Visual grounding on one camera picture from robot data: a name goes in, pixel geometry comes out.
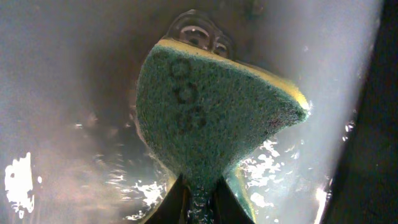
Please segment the green and yellow sponge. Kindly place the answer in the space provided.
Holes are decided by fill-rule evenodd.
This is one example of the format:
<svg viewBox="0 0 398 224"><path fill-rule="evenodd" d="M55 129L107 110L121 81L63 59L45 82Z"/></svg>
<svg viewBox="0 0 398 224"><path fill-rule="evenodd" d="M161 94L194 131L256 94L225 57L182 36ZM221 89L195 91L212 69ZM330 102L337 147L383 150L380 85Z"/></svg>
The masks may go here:
<svg viewBox="0 0 398 224"><path fill-rule="evenodd" d="M213 221L206 203L239 161L309 109L290 82L173 39L153 46L137 81L139 134L187 183L194 223Z"/></svg>

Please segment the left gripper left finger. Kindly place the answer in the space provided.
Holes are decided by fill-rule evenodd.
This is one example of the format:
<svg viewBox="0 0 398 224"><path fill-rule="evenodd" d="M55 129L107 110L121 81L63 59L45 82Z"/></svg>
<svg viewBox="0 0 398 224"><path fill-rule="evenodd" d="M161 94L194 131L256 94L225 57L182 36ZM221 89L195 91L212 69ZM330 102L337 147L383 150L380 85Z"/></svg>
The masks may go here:
<svg viewBox="0 0 398 224"><path fill-rule="evenodd" d="M144 224L187 224L189 209L190 189L180 174L162 203Z"/></svg>

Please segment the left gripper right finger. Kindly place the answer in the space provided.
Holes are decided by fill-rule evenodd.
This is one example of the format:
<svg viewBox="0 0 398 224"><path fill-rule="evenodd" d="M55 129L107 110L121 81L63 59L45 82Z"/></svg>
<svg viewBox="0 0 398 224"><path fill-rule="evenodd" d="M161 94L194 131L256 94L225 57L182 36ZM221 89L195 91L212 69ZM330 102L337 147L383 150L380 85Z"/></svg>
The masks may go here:
<svg viewBox="0 0 398 224"><path fill-rule="evenodd" d="M215 224L254 224L222 177L211 195Z"/></svg>

